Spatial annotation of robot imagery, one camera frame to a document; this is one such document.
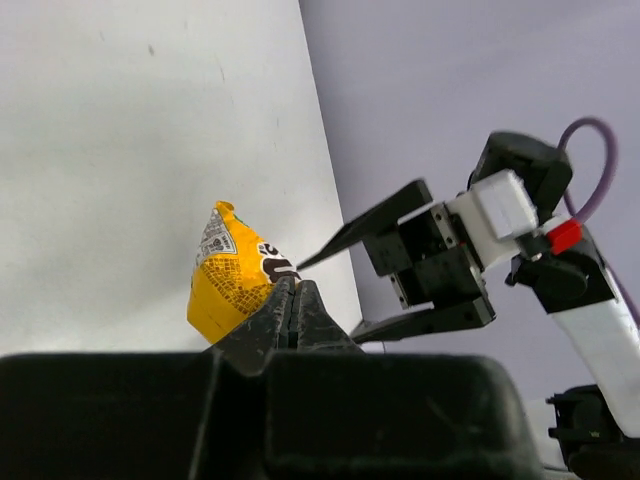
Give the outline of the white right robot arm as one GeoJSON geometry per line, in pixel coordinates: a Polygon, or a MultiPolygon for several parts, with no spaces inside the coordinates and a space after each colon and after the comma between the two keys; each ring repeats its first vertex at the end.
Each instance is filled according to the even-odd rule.
{"type": "Polygon", "coordinates": [[[549,400],[568,470],[582,479],[639,475],[639,327],[586,227],[597,206],[560,216],[573,170],[563,145],[495,131],[466,189],[435,202],[416,180],[345,224],[310,258],[362,244],[391,280],[403,314],[356,329],[357,343],[484,327],[495,319],[484,273],[529,288],[594,378],[549,400]]]}

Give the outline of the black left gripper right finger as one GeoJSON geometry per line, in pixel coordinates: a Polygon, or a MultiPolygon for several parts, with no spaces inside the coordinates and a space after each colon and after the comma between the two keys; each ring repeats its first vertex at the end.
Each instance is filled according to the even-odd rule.
{"type": "Polygon", "coordinates": [[[539,479],[515,386],[479,356],[339,348],[314,283],[295,291],[295,350],[265,372],[274,479],[539,479]]]}

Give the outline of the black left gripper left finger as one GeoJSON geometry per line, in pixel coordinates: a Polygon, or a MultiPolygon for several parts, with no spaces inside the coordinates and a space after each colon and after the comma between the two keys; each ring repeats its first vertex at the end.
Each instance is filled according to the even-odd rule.
{"type": "Polygon", "coordinates": [[[264,390],[216,350],[1,361],[5,479],[231,479],[259,447],[264,390]]]}

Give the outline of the small yellow snack packet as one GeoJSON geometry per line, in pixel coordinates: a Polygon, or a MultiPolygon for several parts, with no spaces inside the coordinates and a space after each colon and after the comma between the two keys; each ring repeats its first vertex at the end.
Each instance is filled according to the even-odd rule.
{"type": "Polygon", "coordinates": [[[196,252],[187,321],[215,344],[255,313],[284,277],[300,280],[277,247],[241,221],[232,204],[218,201],[196,252]]]}

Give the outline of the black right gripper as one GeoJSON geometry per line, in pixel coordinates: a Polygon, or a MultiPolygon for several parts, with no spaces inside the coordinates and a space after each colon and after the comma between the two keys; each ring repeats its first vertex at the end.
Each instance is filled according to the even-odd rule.
{"type": "MultiPolygon", "coordinates": [[[[554,211],[573,176],[560,148],[521,133],[493,132],[466,189],[457,196],[501,170],[511,170],[524,181],[541,223],[556,216],[554,211]]],[[[310,268],[363,241],[376,273],[390,278],[403,306],[433,305],[359,326],[351,334],[355,343],[479,329],[495,320],[483,278],[489,269],[480,268],[476,254],[466,244],[459,217],[448,212],[446,203],[451,200],[432,201],[425,181],[413,180],[344,224],[319,252],[297,265],[298,269],[310,268]]],[[[582,242],[583,237],[557,255],[511,258],[502,263],[510,267],[507,283],[528,286],[543,302],[582,294],[587,274],[575,259],[582,242]]]]}

